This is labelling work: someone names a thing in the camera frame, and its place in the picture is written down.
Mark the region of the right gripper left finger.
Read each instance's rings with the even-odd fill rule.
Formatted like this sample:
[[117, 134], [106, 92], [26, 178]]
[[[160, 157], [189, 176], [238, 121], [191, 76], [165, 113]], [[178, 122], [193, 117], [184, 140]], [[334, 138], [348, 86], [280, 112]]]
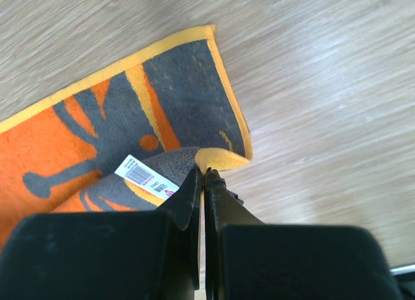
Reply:
[[202, 175], [152, 211], [34, 214], [1, 253], [2, 299], [193, 299]]

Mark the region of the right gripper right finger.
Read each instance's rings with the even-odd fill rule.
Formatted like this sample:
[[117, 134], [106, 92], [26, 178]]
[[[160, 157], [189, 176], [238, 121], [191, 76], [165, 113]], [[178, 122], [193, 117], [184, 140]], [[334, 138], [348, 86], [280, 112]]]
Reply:
[[351, 225], [266, 224], [204, 178], [208, 299], [401, 299], [383, 251]]

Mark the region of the grey orange towel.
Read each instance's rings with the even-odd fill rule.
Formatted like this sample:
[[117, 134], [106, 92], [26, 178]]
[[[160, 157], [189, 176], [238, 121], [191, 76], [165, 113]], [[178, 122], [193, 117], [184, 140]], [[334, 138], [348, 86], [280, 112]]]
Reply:
[[251, 162], [250, 131], [215, 26], [176, 32], [1, 123], [1, 242], [35, 213], [151, 210], [127, 156], [181, 185], [189, 170]]

